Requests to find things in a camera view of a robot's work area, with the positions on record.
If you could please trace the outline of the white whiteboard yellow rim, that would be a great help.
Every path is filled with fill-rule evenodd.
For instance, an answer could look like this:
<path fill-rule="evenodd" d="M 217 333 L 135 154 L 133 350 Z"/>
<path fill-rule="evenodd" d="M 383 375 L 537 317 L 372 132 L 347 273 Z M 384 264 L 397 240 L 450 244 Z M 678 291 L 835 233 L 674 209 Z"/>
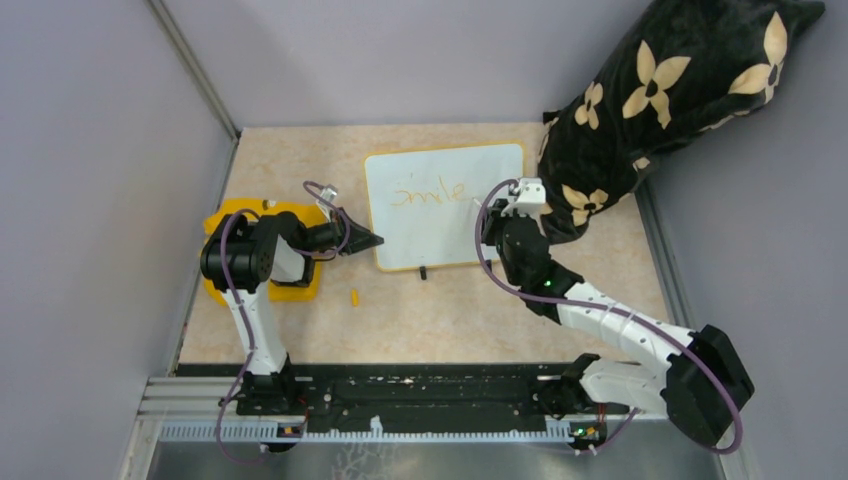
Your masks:
<path fill-rule="evenodd" d="M 524 173 L 520 143 L 375 153 L 364 160 L 369 219 L 384 238 L 375 250 L 385 272 L 478 262 L 474 227 L 484 200 L 501 181 Z"/>

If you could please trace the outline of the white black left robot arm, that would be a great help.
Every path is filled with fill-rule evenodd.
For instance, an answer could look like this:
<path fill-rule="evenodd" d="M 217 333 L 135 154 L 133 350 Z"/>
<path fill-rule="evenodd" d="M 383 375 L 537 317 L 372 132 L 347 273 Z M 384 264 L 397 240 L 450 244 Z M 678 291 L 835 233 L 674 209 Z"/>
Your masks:
<path fill-rule="evenodd" d="M 297 406 L 300 388 L 277 333 L 271 288 L 305 289 L 320 262 L 376 248 L 384 239 L 343 210 L 315 226 L 291 211 L 253 221 L 250 213 L 242 209 L 223 216 L 201 251 L 201 273 L 230 309 L 245 349 L 240 390 L 232 396 L 259 397 L 273 412 L 285 414 Z"/>

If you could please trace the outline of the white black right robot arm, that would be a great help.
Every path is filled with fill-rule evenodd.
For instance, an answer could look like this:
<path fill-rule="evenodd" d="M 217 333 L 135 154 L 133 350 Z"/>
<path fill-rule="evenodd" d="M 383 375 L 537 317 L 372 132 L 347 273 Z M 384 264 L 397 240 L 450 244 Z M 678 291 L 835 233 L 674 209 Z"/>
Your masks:
<path fill-rule="evenodd" d="M 663 414 L 687 438 L 718 454 L 737 451 L 741 410 L 755 392 L 729 336 L 707 325 L 692 330 L 658 321 L 610 299 L 555 261 L 528 215 L 505 199 L 484 203 L 476 219 L 477 248 L 496 249 L 507 275 L 491 280 L 535 314 L 592 335 L 629 357 L 579 359 L 563 398 L 576 412 L 615 403 Z"/>

